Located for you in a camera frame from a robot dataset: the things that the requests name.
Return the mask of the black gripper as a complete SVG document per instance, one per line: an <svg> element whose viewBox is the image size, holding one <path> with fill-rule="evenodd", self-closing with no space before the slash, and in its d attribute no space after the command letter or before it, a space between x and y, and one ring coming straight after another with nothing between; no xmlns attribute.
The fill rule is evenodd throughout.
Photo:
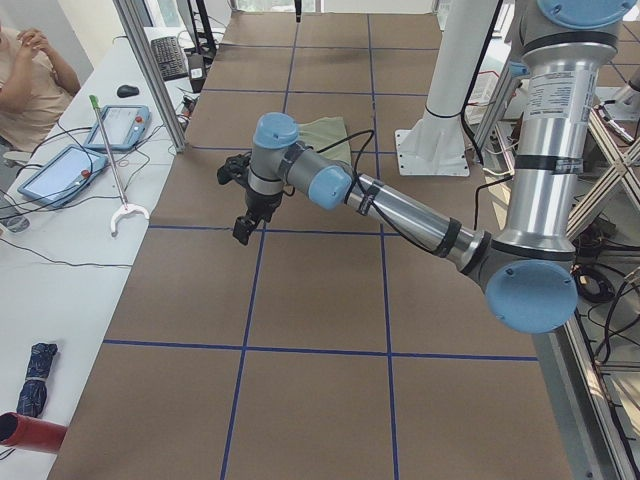
<svg viewBox="0 0 640 480"><path fill-rule="evenodd" d="M251 154L238 154L228 157L217 170L220 185L235 182L245 190L246 215L237 217L233 228L233 237L242 245L249 243L256 223L269 223L273 213L281 205L284 194L283 182L264 180L251 169Z"/></svg>

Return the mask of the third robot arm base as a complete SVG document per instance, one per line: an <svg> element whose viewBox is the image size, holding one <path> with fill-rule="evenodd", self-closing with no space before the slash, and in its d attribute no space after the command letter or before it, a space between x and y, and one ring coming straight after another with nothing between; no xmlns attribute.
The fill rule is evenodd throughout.
<svg viewBox="0 0 640 480"><path fill-rule="evenodd" d="M637 134L631 134L623 122L636 122L639 128L639 69L621 87L597 87L594 110L615 136L626 145L632 145Z"/></svg>

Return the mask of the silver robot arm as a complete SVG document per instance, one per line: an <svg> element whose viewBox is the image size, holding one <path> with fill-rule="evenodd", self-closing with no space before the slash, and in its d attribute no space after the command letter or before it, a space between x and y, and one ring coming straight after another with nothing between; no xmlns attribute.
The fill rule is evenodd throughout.
<svg viewBox="0 0 640 480"><path fill-rule="evenodd" d="M451 12L423 115L396 144L400 173L421 181L414 196L355 164L328 159L300 139L292 117L271 112L259 118L249 152L229 157L217 172L220 184L235 182L245 192L247 210L235 221L234 237L247 243L284 194L298 192L326 210L347 205L450 261L514 330L538 334L565 324L578 301L567 225L597 76L616 55L632 3L517 3L507 62L522 67L529 83L506 223L491 234L464 226L443 208L469 198L461 123L499 7L465 1Z"/></svg>
<svg viewBox="0 0 640 480"><path fill-rule="evenodd" d="M294 3L295 21L297 23L300 23L302 18L302 12L303 12L302 0L294 0L293 3Z"/></svg>

